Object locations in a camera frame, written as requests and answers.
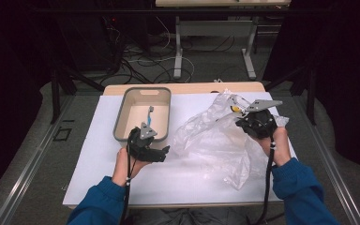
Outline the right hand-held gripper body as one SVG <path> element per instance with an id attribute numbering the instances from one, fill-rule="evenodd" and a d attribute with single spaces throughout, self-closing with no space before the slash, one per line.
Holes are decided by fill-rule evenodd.
<path id="1" fill-rule="evenodd" d="M 245 132 L 257 139 L 271 137 L 278 126 L 269 109 L 281 104 L 280 100 L 256 99 L 247 107 Z"/>

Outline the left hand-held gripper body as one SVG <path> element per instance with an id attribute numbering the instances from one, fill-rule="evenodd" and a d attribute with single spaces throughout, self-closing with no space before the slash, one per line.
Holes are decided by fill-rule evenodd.
<path id="1" fill-rule="evenodd" d="M 127 151 L 140 161 L 157 161 L 157 154 L 150 148 L 157 133 L 142 122 L 140 127 L 132 129 L 127 138 Z"/>

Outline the beige bin with grey rim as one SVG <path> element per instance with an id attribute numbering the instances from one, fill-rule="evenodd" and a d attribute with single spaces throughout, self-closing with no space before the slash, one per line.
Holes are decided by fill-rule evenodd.
<path id="1" fill-rule="evenodd" d="M 151 147 L 162 149 L 168 144 L 171 98 L 171 90 L 165 87 L 129 88 L 124 94 L 112 135 L 125 147 L 130 131 L 140 127 L 142 122 L 147 122 L 148 108 L 154 106 L 150 128 L 157 135 Z"/>

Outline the clear plastic bag yellow smiley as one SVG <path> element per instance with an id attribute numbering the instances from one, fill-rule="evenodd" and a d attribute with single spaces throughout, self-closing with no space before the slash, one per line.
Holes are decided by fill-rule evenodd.
<path id="1" fill-rule="evenodd" d="M 172 138 L 175 154 L 187 157 L 195 154 L 208 170 L 223 173 L 223 181 L 234 189 L 241 189 L 251 179 L 266 176 L 268 157 L 249 136 L 244 127 L 235 122 L 254 101 L 225 90 L 203 112 L 189 118 Z M 285 116 L 273 115 L 277 128 L 288 124 Z"/>

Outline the person's left hand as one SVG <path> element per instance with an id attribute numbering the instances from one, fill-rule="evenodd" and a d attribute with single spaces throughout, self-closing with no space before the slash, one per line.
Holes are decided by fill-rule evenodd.
<path id="1" fill-rule="evenodd" d="M 116 185 L 124 187 L 127 178 L 134 178 L 146 165 L 149 165 L 149 162 L 136 160 L 134 157 L 128 155 L 126 148 L 121 148 L 116 156 L 112 181 Z"/>

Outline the person's right hand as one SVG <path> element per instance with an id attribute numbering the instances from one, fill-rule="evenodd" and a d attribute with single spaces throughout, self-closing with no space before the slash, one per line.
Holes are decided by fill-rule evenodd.
<path id="1" fill-rule="evenodd" d="M 288 131 L 285 127 L 278 127 L 273 134 L 273 139 L 276 144 L 276 149 L 274 150 L 274 163 L 280 167 L 286 164 L 291 158 L 291 152 L 288 142 Z M 270 155 L 270 138 L 257 139 L 256 142 L 261 146 L 264 153 Z"/>

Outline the white board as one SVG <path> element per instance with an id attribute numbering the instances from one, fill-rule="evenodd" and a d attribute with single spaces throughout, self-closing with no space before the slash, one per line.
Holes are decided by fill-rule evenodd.
<path id="1" fill-rule="evenodd" d="M 201 157 L 180 157 L 173 151 L 173 136 L 189 118 L 205 111 L 215 94 L 172 96 L 167 146 L 170 152 L 163 162 L 144 168 L 131 183 L 129 204 L 133 208 L 192 207 L 237 205 L 273 201 L 276 195 L 266 187 L 265 176 L 248 180 L 237 190 L 223 181 L 223 173 L 208 170 Z M 63 203 L 77 205 L 87 190 L 113 171 L 121 147 L 113 129 L 121 105 L 119 96 L 99 99 L 84 140 L 74 174 Z"/>

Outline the black metal stand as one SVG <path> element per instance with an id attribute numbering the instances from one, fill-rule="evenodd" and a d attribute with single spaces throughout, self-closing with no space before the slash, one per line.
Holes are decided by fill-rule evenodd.
<path id="1" fill-rule="evenodd" d="M 315 94 L 316 94 L 316 80 L 317 80 L 317 71 L 316 67 L 312 66 L 309 63 L 304 63 L 301 66 L 293 69 L 288 74 L 269 82 L 264 86 L 266 91 L 270 91 L 276 86 L 288 81 L 289 79 L 296 79 L 291 87 L 292 96 L 300 96 L 303 90 L 307 90 L 307 103 L 306 103 L 306 115 L 309 122 L 315 126 Z"/>
<path id="2" fill-rule="evenodd" d="M 103 85 L 83 76 L 81 72 L 63 63 L 53 63 L 51 67 L 52 124 L 57 121 L 61 114 L 60 90 L 63 89 L 67 95 L 72 96 L 77 92 L 77 87 L 75 86 L 73 79 L 79 80 L 100 92 L 105 90 Z"/>

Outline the person's grey trousers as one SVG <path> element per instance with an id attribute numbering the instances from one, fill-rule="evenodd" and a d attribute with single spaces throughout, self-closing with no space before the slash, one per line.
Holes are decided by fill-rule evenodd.
<path id="1" fill-rule="evenodd" d="M 253 225 L 261 206 L 133 209 L 128 225 Z"/>

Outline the desk with white legs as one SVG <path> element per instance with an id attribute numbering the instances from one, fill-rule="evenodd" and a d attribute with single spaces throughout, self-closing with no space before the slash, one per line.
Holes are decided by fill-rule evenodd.
<path id="1" fill-rule="evenodd" d="M 196 9 L 192 16 L 202 16 L 203 9 L 217 9 L 223 12 L 225 9 L 280 9 L 288 6 L 292 0 L 156 0 L 156 6 L 164 9 Z M 173 77 L 180 79 L 182 75 L 183 48 L 181 38 L 189 36 L 212 36 L 212 37 L 244 37 L 247 38 L 247 46 L 242 50 L 247 76 L 254 81 L 257 76 L 250 55 L 257 35 L 260 16 L 243 16 L 236 20 L 233 16 L 225 14 L 222 19 L 215 15 L 213 20 L 208 16 L 204 19 L 192 21 L 184 16 L 175 17 L 175 47 Z"/>

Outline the black computer case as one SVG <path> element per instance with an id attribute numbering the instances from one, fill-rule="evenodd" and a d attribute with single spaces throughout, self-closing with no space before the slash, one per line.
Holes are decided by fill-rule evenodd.
<path id="1" fill-rule="evenodd" d="M 67 16 L 57 19 L 75 67 L 79 71 L 117 72 L 115 56 L 100 17 Z"/>

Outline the aluminium floor rail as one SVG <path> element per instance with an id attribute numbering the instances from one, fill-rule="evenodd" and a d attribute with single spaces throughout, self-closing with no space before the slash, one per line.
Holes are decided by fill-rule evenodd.
<path id="1" fill-rule="evenodd" d="M 63 205 L 80 152 L 83 128 L 66 97 L 62 114 L 50 123 L 43 107 L 37 121 L 0 181 L 0 225 L 64 225 L 70 209 Z"/>
<path id="2" fill-rule="evenodd" d="M 330 180 L 331 188 L 337 196 L 337 200 L 341 204 L 341 209 L 347 216 L 350 225 L 360 225 L 360 212 L 355 204 L 353 196 L 347 187 L 341 173 L 338 169 L 332 153 L 329 151 L 327 145 L 324 143 L 323 136 L 316 125 L 313 125 L 307 114 L 307 107 L 302 97 L 295 96 L 292 98 L 298 111 L 302 114 L 304 124 L 307 126 L 309 134 L 312 136 L 313 142 L 316 146 L 317 155 L 320 157 L 322 166 L 324 167 L 326 176 Z"/>

